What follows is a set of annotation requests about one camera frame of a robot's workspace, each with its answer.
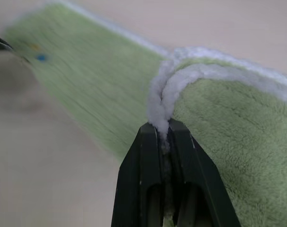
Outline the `green towel with white trim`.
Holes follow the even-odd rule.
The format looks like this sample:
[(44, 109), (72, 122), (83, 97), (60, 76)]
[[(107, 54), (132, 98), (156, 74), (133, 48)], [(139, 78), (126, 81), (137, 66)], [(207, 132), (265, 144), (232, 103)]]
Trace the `green towel with white trim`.
[(122, 158), (140, 124), (185, 123), (242, 227), (287, 227), (287, 75), (204, 47), (173, 53), (67, 3), (3, 32), (98, 141)]

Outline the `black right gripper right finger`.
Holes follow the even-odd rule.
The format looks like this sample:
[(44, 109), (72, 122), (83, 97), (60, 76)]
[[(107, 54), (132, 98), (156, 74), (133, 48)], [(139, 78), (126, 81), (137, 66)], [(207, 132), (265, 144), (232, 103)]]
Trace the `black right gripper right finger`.
[(241, 227), (219, 171), (190, 130), (169, 121), (176, 227)]

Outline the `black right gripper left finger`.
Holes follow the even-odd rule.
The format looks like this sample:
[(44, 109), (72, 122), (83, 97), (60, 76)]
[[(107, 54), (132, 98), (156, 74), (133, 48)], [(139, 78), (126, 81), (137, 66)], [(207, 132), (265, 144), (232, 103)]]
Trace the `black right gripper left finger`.
[(164, 176), (157, 130), (142, 125), (122, 161), (111, 227), (162, 227)]

